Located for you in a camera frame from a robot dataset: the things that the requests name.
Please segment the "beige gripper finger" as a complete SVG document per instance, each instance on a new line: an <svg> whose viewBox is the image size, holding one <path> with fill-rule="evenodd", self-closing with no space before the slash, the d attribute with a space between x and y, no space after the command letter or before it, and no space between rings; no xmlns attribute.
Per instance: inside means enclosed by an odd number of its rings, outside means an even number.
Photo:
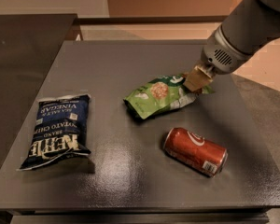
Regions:
<svg viewBox="0 0 280 224"><path fill-rule="evenodd" d="M187 75L184 86L190 91L197 91L213 81L214 72L204 64L197 64Z"/></svg>

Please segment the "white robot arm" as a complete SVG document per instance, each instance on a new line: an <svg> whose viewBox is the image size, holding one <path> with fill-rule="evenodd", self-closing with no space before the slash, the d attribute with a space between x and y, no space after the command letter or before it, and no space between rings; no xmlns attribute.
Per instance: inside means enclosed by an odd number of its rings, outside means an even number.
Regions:
<svg viewBox="0 0 280 224"><path fill-rule="evenodd" d="M216 28L184 85L197 91L216 75L234 72L269 42L280 38L280 0L243 0Z"/></svg>

